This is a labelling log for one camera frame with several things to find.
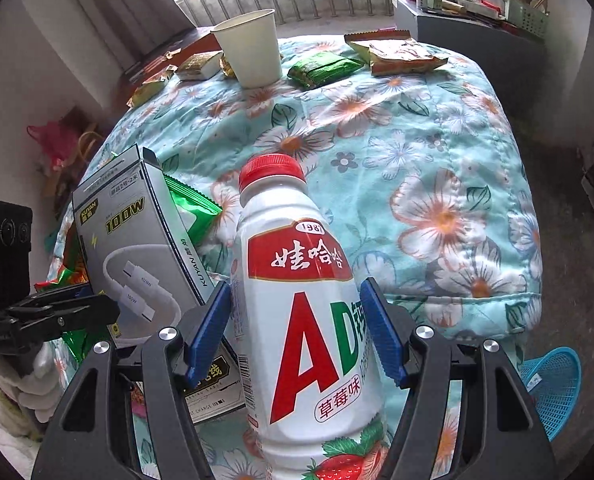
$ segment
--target metal screw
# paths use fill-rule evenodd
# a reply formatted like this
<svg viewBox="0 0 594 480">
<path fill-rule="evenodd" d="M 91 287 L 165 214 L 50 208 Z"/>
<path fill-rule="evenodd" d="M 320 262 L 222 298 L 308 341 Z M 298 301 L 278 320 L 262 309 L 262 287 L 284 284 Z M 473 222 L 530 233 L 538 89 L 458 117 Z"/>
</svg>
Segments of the metal screw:
<svg viewBox="0 0 594 480">
<path fill-rule="evenodd" d="M 500 349 L 500 344 L 494 339 L 486 339 L 484 341 L 484 349 L 488 352 L 497 352 Z"/>
<path fill-rule="evenodd" d="M 167 326 L 166 328 L 162 328 L 159 331 L 159 339 L 163 339 L 164 341 L 170 341 L 177 336 L 177 330 L 172 328 L 171 326 Z"/>
<path fill-rule="evenodd" d="M 110 343 L 108 341 L 100 341 L 95 343 L 93 351 L 95 354 L 105 354 L 110 349 Z"/>
<path fill-rule="evenodd" d="M 435 335 L 435 331 L 429 326 L 421 325 L 415 329 L 415 334 L 417 334 L 417 337 L 421 337 L 422 339 L 430 339 Z"/>
</svg>

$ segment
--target wall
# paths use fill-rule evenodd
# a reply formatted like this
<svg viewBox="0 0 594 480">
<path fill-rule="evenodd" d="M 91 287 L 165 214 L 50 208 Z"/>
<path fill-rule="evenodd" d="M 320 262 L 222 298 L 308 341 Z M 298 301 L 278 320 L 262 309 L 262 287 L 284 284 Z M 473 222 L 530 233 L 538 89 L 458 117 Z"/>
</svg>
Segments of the wall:
<svg viewBox="0 0 594 480">
<path fill-rule="evenodd" d="M 586 0 L 548 0 L 549 62 L 533 114 L 548 144 L 594 142 L 594 12 Z"/>
<path fill-rule="evenodd" d="M 59 119 L 74 105 L 97 120 L 119 73 L 74 0 L 0 4 L 0 200 L 34 213 L 31 283 L 46 277 L 43 240 L 57 225 L 51 200 L 41 197 L 40 148 L 26 126 Z"/>
</svg>

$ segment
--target red bottle cap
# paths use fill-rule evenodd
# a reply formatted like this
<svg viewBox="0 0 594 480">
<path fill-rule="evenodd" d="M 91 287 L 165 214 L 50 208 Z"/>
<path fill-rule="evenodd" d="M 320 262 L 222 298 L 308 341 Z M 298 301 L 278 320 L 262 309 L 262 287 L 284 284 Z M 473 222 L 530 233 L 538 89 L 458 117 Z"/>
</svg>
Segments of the red bottle cap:
<svg viewBox="0 0 594 480">
<path fill-rule="evenodd" d="M 248 184 L 272 175 L 296 176 L 306 182 L 299 162 L 283 153 L 268 153 L 267 155 L 251 158 L 241 169 L 241 173 L 239 173 L 239 192 L 242 192 Z"/>
</svg>

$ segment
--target curtain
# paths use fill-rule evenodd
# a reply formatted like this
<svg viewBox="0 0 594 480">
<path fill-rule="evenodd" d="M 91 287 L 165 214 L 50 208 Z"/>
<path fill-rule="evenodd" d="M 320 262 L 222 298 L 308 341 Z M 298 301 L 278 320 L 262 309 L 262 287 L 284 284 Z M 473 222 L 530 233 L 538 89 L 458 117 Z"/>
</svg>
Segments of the curtain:
<svg viewBox="0 0 594 480">
<path fill-rule="evenodd" d="M 124 70 L 195 26 L 173 0 L 77 0 Z"/>
</svg>

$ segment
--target blue floral blanket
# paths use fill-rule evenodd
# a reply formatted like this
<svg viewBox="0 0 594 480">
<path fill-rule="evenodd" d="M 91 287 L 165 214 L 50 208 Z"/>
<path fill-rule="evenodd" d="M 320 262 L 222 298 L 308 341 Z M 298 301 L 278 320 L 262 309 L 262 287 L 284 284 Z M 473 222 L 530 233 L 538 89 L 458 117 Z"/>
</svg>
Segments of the blue floral blanket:
<svg viewBox="0 0 594 480">
<path fill-rule="evenodd" d="M 260 153 L 293 156 L 358 283 L 374 276 L 417 320 L 449 336 L 496 338 L 520 364 L 526 334 L 541 315 L 540 241 L 526 174 L 482 70 L 454 52 L 427 48 L 448 63 L 425 75 L 378 78 L 364 68 L 310 91 L 286 77 L 245 91 L 221 74 L 206 82 L 174 76 L 161 94 L 126 113 L 86 176 L 110 152 L 135 143 L 154 150 L 165 173 L 223 208 L 198 250 L 208 270 L 228 274 L 240 169 Z M 280 40 L 280 50 L 284 74 L 314 52 L 356 57 L 341 36 Z M 53 273 L 71 222 L 72 211 Z M 406 392 L 385 378 L 384 389 L 394 432 Z M 436 476 L 452 460 L 459 394 L 453 384 Z M 144 419 L 136 420 L 144 471 L 156 475 Z M 218 480 L 264 479 L 242 411 L 199 428 Z"/>
</svg>

